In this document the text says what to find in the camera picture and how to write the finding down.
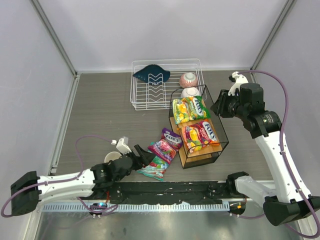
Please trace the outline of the wooden two-tier wire shelf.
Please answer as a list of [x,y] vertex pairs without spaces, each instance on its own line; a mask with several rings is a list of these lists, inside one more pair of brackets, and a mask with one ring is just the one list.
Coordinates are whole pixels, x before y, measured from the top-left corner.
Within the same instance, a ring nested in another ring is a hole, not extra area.
[[211,107],[214,101],[206,85],[200,96],[182,97],[183,90],[170,95],[169,122],[182,139],[178,150],[183,169],[214,163],[229,144],[224,126]]

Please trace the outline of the orange fruits candy bag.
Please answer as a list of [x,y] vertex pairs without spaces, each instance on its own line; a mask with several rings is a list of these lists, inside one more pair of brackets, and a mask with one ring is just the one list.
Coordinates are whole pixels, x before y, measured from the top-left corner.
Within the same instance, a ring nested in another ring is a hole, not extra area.
[[209,146],[220,146],[218,137],[208,119],[182,127],[181,133],[187,150],[191,154]]

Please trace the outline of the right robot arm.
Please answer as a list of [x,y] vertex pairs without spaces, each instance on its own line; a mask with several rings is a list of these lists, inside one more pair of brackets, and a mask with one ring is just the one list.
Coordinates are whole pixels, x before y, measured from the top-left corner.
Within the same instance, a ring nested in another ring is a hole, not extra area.
[[229,175],[230,190],[258,203],[273,226],[309,217],[320,209],[301,179],[281,133],[278,114],[265,109],[264,90],[257,83],[243,83],[235,91],[222,89],[210,108],[222,118],[239,118],[260,148],[274,181],[274,189],[255,181],[245,172]]

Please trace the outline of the purple berries candy bag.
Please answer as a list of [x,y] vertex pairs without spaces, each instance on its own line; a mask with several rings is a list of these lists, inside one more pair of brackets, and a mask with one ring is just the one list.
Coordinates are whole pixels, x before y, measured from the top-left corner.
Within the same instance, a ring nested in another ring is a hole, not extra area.
[[183,141],[179,134],[163,128],[160,140],[152,143],[148,147],[148,150],[170,164],[182,146]]

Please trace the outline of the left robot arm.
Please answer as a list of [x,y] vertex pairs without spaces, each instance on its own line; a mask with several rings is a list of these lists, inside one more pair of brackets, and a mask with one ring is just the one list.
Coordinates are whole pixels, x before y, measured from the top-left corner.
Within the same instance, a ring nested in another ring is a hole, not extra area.
[[38,176],[29,171],[10,186],[11,217],[22,216],[36,210],[39,204],[58,200],[86,198],[98,192],[107,191],[114,183],[148,166],[155,154],[144,150],[138,144],[134,146],[137,154],[130,151],[116,160],[96,164],[81,172]]

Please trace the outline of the green candy bag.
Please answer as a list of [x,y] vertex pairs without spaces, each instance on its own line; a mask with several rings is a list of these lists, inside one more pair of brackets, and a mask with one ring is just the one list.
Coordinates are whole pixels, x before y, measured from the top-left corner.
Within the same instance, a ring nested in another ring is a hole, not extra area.
[[203,104],[201,96],[187,96],[173,99],[172,111],[177,125],[211,117],[209,110]]

